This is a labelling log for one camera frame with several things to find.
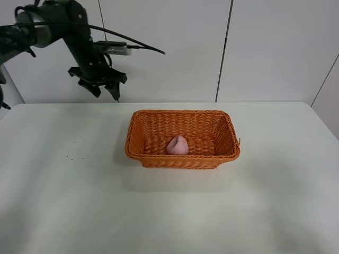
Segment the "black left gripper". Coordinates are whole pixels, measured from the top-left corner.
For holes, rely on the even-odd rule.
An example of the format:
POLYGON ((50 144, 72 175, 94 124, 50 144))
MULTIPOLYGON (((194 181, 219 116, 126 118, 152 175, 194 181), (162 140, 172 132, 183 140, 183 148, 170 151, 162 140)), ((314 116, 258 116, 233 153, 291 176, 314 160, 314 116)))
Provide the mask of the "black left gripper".
POLYGON ((101 94, 100 88, 93 83, 106 83, 105 89, 115 101, 120 98, 120 83, 127 81, 127 75, 111 67, 111 61, 106 61, 105 56, 112 48, 121 49, 127 44, 124 42, 110 41, 67 41, 67 47, 78 64, 68 70, 70 76, 81 80, 78 84, 87 89, 95 97, 101 94))

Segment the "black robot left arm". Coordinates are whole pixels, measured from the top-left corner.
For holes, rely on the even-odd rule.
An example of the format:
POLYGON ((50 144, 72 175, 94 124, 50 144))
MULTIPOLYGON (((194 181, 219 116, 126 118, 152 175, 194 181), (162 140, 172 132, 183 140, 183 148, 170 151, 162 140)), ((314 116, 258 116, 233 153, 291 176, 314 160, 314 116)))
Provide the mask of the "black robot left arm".
POLYGON ((1 26, 1 64, 27 52, 32 47, 45 48, 62 39, 77 62, 68 71, 78 77, 79 85, 95 97, 104 87, 114 100, 120 98, 120 84, 127 75, 112 68, 110 50, 114 46, 126 47, 124 42, 93 41, 92 27, 88 24, 85 8, 77 1, 35 1, 32 5, 18 6, 16 23, 1 26))

